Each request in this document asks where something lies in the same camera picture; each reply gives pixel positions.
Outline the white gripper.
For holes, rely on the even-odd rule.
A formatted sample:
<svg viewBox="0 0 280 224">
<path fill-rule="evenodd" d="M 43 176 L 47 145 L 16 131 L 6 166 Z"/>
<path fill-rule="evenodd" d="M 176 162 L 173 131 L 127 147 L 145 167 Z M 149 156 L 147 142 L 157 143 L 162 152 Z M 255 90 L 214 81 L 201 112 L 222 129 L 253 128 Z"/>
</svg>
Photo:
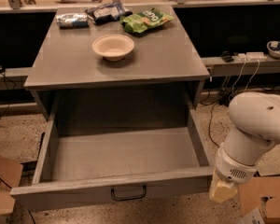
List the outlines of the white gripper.
<svg viewBox="0 0 280 224">
<path fill-rule="evenodd" d="M 234 197 L 238 192 L 235 184 L 248 182 L 257 171 L 255 166 L 246 166 L 233 160 L 222 147 L 217 151 L 215 164 L 209 199 L 217 203 L 224 203 Z"/>
</svg>

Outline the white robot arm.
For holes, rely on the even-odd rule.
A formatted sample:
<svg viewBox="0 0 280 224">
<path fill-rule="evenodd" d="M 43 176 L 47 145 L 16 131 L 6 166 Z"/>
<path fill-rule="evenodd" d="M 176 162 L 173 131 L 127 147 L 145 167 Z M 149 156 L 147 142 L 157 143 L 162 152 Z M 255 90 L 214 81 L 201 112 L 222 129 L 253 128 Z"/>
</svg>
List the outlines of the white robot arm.
<svg viewBox="0 0 280 224">
<path fill-rule="evenodd" d="M 224 203 L 257 171 L 261 157 L 280 144 L 280 95 L 243 92 L 228 107 L 232 126 L 215 159 L 209 198 Z"/>
</svg>

